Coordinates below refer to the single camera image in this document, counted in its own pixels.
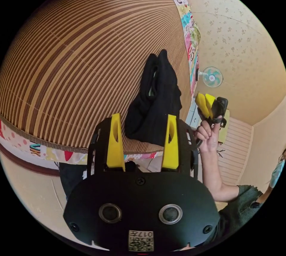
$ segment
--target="drawer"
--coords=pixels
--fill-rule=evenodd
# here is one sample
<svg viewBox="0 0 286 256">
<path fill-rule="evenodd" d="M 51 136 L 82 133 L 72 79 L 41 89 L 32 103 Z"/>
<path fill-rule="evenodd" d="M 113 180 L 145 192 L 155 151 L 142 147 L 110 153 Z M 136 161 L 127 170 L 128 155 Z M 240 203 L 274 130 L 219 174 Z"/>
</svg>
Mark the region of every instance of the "drawer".
<svg viewBox="0 0 286 256">
<path fill-rule="evenodd" d="M 193 117 L 192 117 L 192 121 L 191 121 L 190 127 L 193 130 L 196 130 L 197 127 L 198 127 L 199 121 L 200 121 L 200 116 L 199 116 L 198 110 L 195 110 L 194 114 L 193 114 Z"/>
<path fill-rule="evenodd" d="M 195 102 L 195 98 L 193 98 L 192 104 L 191 104 L 191 107 L 190 107 L 190 111 L 194 112 L 196 109 L 197 109 L 197 104 Z"/>
<path fill-rule="evenodd" d="M 187 118 L 186 118 L 186 124 L 190 125 L 193 119 L 194 112 L 191 110 L 188 112 Z"/>
</svg>

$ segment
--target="screw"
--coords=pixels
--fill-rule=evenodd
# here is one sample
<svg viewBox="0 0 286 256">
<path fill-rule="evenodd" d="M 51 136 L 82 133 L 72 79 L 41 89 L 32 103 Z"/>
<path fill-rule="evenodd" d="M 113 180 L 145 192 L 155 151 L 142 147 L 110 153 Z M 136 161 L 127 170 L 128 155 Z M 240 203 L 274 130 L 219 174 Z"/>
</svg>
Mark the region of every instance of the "screw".
<svg viewBox="0 0 286 256">
<path fill-rule="evenodd" d="M 75 224 L 75 223 L 71 223 L 70 224 L 70 228 L 71 230 L 73 230 L 74 232 L 78 232 L 80 230 L 80 228 Z"/>
<path fill-rule="evenodd" d="M 203 229 L 203 233 L 204 234 L 208 234 L 212 231 L 212 226 L 211 225 L 207 225 L 204 229 Z"/>
<path fill-rule="evenodd" d="M 145 183 L 145 179 L 144 178 L 137 178 L 136 179 L 136 184 L 137 185 L 143 185 Z"/>
</svg>

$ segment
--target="hand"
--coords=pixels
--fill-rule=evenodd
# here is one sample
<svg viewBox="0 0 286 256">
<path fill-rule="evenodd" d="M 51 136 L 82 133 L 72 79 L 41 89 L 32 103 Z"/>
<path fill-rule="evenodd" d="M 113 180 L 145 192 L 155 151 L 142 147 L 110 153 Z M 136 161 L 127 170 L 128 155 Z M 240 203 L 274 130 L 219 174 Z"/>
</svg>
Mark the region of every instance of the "hand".
<svg viewBox="0 0 286 256">
<path fill-rule="evenodd" d="M 199 147 L 200 153 L 217 151 L 219 132 L 220 123 L 214 124 L 211 128 L 207 121 L 201 122 L 195 132 L 195 138 L 203 141 Z"/>
</svg>

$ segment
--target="face mask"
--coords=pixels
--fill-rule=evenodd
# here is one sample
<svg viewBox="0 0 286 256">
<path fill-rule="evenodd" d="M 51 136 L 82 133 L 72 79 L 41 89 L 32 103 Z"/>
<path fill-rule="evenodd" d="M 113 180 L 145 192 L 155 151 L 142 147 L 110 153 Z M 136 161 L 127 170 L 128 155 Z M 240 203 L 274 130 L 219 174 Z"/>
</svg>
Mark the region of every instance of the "face mask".
<svg viewBox="0 0 286 256">
<path fill-rule="evenodd" d="M 275 170 L 273 171 L 272 173 L 272 176 L 271 176 L 271 180 L 270 180 L 270 183 L 269 183 L 269 186 L 274 188 L 280 175 L 281 175 L 281 172 L 283 170 L 283 167 L 284 167 L 284 164 L 285 164 L 285 156 L 281 156 L 279 158 L 279 161 L 278 161 L 278 164 L 275 168 Z"/>
</svg>

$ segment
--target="floral wallpaper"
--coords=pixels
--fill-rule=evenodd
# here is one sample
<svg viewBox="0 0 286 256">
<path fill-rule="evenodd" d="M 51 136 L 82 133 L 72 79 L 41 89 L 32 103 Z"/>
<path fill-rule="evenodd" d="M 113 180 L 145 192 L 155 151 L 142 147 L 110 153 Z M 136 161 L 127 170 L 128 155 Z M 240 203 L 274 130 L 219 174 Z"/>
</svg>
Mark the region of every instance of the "floral wallpaper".
<svg viewBox="0 0 286 256">
<path fill-rule="evenodd" d="M 200 71 L 214 66 L 224 77 L 214 89 L 200 78 L 196 91 L 227 98 L 231 117 L 256 124 L 286 95 L 286 71 L 272 38 L 239 0 L 188 1 L 201 32 Z"/>
</svg>

